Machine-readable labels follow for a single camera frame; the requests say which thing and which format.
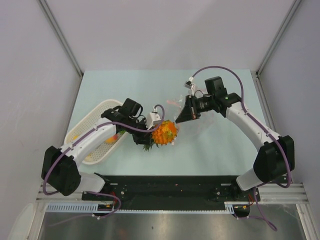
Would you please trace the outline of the toy peach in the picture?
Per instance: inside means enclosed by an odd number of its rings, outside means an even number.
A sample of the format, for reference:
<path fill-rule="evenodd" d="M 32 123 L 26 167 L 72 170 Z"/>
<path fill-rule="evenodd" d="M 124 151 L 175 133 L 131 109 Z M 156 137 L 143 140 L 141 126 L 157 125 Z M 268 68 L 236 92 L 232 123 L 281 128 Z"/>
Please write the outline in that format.
<path fill-rule="evenodd" d="M 106 139 L 104 142 L 105 142 L 106 144 L 114 144 L 117 140 L 118 140 L 118 135 L 115 134 L 114 136 Z"/>

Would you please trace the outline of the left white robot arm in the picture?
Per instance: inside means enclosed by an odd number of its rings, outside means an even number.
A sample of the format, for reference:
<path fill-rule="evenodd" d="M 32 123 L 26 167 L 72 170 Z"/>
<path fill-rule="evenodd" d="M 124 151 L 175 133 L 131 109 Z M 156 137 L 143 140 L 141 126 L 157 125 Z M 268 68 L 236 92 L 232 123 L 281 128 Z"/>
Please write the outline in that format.
<path fill-rule="evenodd" d="M 93 126 L 75 140 L 61 147 L 50 146 L 42 165 L 43 193 L 69 196 L 75 191 L 93 192 L 98 199 L 107 199 L 111 188 L 103 177 L 80 172 L 79 167 L 105 140 L 121 131 L 131 134 L 137 145 L 145 145 L 163 118 L 156 106 L 149 114 L 142 113 L 142 105 L 127 98 L 123 104 L 105 110 Z"/>

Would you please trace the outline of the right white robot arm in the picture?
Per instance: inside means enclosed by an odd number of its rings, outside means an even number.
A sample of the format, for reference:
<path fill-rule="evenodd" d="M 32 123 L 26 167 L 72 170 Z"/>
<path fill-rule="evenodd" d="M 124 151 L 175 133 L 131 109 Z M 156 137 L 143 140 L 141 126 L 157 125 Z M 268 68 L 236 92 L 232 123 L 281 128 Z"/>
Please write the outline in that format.
<path fill-rule="evenodd" d="M 228 93 L 221 77 L 205 80 L 207 93 L 196 96 L 196 86 L 189 80 L 184 86 L 189 94 L 176 118 L 176 123 L 197 120 L 201 114 L 215 111 L 234 123 L 252 142 L 257 150 L 253 167 L 238 176 L 230 188 L 231 196 L 242 201 L 249 190 L 267 184 L 282 175 L 289 175 L 295 168 L 295 144 L 290 136 L 281 136 L 257 120 L 236 93 Z"/>

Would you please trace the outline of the clear zip top bag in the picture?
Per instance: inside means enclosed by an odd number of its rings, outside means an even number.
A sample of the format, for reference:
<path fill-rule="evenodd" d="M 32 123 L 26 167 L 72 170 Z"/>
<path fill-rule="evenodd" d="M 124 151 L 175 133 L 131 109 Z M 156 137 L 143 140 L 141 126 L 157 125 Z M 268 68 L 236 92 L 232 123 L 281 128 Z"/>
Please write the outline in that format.
<path fill-rule="evenodd" d="M 180 96 L 166 101 L 165 108 L 168 119 L 171 120 L 177 129 L 177 137 L 174 144 L 181 145 L 188 141 L 195 141 L 201 135 L 211 129 L 214 124 L 214 113 L 207 111 L 200 114 L 200 117 L 194 118 L 192 111 L 185 107 L 185 96 Z"/>

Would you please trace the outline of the orange toy pineapple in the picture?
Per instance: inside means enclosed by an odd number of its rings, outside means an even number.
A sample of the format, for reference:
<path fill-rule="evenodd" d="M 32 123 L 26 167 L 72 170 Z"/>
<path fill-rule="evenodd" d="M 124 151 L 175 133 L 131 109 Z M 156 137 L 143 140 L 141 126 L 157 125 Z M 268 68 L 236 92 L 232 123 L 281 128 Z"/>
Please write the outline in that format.
<path fill-rule="evenodd" d="M 178 127 L 170 120 L 163 121 L 159 127 L 150 135 L 150 142 L 143 146 L 143 150 L 148 152 L 156 146 L 157 148 L 173 144 L 178 136 Z"/>

